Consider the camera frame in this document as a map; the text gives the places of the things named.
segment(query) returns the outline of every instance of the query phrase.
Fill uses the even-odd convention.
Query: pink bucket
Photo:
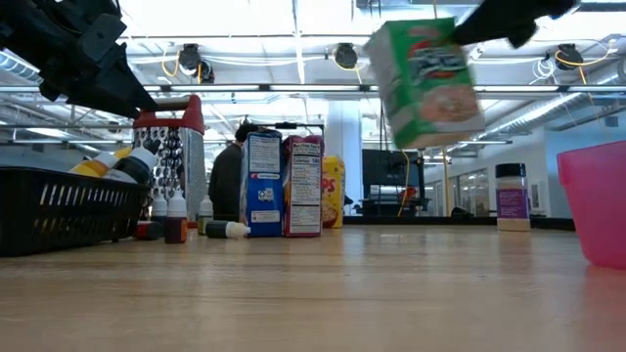
[[[561,153],[558,162],[585,257],[626,269],[626,142]]]

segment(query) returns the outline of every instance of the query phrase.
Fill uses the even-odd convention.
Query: black monitor
[[[410,160],[409,186],[416,187],[420,182],[418,154],[406,153]],[[363,187],[367,197],[370,187],[406,185],[407,159],[401,152],[363,150]]]

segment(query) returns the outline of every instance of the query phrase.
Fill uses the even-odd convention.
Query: purple label
[[[528,218],[528,191],[498,190],[498,217],[502,219]]]

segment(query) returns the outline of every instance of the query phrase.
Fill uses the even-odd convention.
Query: green cereal box
[[[445,146],[484,130],[454,19],[386,22],[365,50],[397,148]]]

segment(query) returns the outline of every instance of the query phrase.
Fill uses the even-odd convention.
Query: cereal box
[[[322,233],[321,136],[292,136],[283,142],[285,168],[285,237],[317,237]]]
[[[247,135],[242,159],[240,222],[250,227],[248,237],[283,235],[283,173],[281,141],[276,131]]]
[[[454,19],[386,22],[366,44],[400,149],[448,145],[484,130]]]
[[[322,225],[326,229],[343,226],[345,167],[338,156],[324,156],[322,161]]]

